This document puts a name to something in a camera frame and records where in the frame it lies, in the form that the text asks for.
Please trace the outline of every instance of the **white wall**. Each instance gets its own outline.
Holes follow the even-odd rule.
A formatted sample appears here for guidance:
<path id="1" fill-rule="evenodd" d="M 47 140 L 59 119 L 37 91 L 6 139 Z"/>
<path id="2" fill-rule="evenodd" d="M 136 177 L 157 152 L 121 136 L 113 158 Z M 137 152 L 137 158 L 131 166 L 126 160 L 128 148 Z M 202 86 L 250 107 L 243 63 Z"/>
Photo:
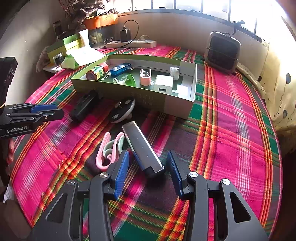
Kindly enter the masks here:
<path id="1" fill-rule="evenodd" d="M 64 18 L 57 0 L 31 0 L 8 26 L 0 40 L 0 58 L 15 56 L 18 67 L 7 104 L 23 103 L 47 80 L 45 73 L 36 73 L 36 63 L 42 50 L 55 41 L 52 24 Z"/>
<path id="2" fill-rule="evenodd" d="M 136 20 L 139 23 L 138 37 L 146 34 L 158 43 L 193 49 L 199 54 L 204 54 L 207 39 L 212 31 L 233 33 L 233 28 L 217 21 L 192 15 L 160 12 L 120 16 L 117 32 L 123 28 L 124 22 L 128 19 Z M 131 29 L 131 35 L 134 38 L 137 31 L 136 23 L 127 22 L 126 27 Z M 240 31 L 237 31 L 234 37 L 242 44 L 240 63 L 258 78 L 268 48 Z"/>

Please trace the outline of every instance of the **table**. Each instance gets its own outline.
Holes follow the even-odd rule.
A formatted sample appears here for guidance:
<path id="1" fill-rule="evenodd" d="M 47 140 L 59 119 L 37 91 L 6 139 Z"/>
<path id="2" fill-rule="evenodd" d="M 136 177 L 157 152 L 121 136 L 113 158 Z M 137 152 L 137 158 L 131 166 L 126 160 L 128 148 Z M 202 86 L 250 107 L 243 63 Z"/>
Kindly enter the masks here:
<path id="1" fill-rule="evenodd" d="M 197 64 L 196 97 L 188 120 L 139 106 L 133 119 L 164 165 L 167 152 L 173 149 L 205 178 L 230 179 L 270 235 L 281 201 L 281 156 L 269 114 L 251 83 L 239 72 L 234 76 L 210 68 L 196 51 L 180 47 L 158 45 L 104 53 L 155 55 Z M 99 173 L 95 157 L 104 134 L 110 131 L 114 138 L 121 130 L 122 123 L 111 124 L 107 119 L 115 103 L 109 99 L 101 101 L 80 125 L 71 122 L 68 114 L 81 96 L 70 80 L 74 73 L 57 73 L 28 99 L 55 103 L 65 117 L 15 140 L 17 161 L 11 179 L 31 226 L 66 180 L 85 181 Z M 146 180 L 131 156 L 123 195 L 109 202 L 115 240 L 181 240 L 188 204 L 177 198 L 168 172 L 161 180 Z M 88 240 L 87 207 L 84 215 L 83 234 Z M 210 205 L 209 240 L 213 231 Z"/>

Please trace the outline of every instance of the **person's hand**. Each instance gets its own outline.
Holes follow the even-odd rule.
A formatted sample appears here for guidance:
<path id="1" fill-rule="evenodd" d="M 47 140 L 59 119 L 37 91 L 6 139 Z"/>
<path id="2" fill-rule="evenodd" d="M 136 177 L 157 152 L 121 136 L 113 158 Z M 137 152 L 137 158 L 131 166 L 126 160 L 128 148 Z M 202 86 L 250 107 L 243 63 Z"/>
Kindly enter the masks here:
<path id="1" fill-rule="evenodd" d="M 11 139 L 9 139 L 8 154 L 7 154 L 7 158 L 6 158 L 6 162 L 8 165 L 13 163 L 14 152 L 15 152 L 15 143 L 14 143 L 13 139 L 11 138 Z"/>

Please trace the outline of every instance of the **orange planter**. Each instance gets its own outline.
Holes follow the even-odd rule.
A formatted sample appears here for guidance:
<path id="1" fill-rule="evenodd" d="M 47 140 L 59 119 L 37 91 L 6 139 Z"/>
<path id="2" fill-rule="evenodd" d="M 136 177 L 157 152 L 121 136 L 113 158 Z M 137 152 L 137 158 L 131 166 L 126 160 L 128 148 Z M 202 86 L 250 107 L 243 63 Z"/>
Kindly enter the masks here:
<path id="1" fill-rule="evenodd" d="M 117 24 L 117 23 L 118 23 L 117 14 L 103 15 L 99 17 L 86 19 L 83 21 L 83 24 L 89 30 L 112 25 L 112 24 Z"/>

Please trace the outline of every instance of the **open box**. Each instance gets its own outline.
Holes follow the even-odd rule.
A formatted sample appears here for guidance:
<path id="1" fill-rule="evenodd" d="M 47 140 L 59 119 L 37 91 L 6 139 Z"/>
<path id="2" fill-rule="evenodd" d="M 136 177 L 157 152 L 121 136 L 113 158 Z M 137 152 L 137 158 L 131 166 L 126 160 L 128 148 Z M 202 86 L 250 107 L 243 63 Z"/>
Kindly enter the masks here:
<path id="1" fill-rule="evenodd" d="M 109 65 L 109 69 L 125 62 L 131 63 L 134 70 L 119 75 L 116 78 L 118 81 L 124 80 L 131 73 L 135 78 L 136 87 L 114 84 L 110 72 L 105 73 L 97 81 L 87 80 L 87 71 L 103 62 Z M 140 85 L 140 69 L 145 71 L 151 69 L 151 82 L 153 83 L 158 74 L 169 75 L 170 67 L 178 67 L 180 69 L 180 77 L 178 80 L 174 80 L 171 95 L 153 91 L 152 85 Z M 137 105 L 188 119 L 195 100 L 196 76 L 196 64 L 190 62 L 148 55 L 112 54 L 87 65 L 75 74 L 71 81 L 77 92 L 87 93 L 94 89 L 104 97 L 114 100 L 133 96 Z"/>

